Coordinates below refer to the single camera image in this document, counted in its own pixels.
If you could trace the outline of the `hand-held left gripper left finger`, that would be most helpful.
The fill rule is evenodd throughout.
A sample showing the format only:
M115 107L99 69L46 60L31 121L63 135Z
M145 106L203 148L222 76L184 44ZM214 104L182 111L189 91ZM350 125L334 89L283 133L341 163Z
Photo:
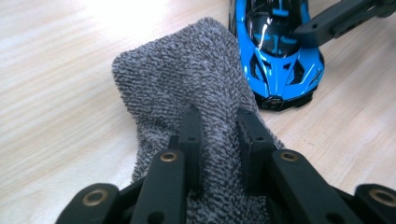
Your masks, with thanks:
M187 188L193 195L202 194L203 124L201 113L191 107L182 116L178 134L172 135L169 146L184 153L186 159Z

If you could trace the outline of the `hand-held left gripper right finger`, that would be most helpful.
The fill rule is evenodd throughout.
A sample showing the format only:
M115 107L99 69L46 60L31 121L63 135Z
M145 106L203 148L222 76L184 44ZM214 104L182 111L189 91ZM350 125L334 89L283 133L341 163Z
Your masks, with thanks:
M274 138L250 110L239 108L237 121L243 188L247 195L264 195L269 177L267 162L276 150Z

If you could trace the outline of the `grey towel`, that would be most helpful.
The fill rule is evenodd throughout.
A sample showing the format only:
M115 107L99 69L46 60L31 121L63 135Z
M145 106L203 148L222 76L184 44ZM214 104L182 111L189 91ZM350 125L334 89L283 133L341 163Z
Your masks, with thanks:
M263 197L243 191L237 110L258 107L241 68L236 38L204 18L124 51L112 64L120 97L137 125L132 175L146 175L152 157L178 133L184 111L199 109L204 128L203 195L188 199L187 224L270 224Z

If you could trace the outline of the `blue toy car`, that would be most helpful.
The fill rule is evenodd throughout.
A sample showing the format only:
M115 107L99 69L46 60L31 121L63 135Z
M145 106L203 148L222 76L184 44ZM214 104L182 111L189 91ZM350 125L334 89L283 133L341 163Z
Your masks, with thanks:
M282 111L312 100L324 59L292 37L308 21L307 0L230 0L229 31L258 108Z

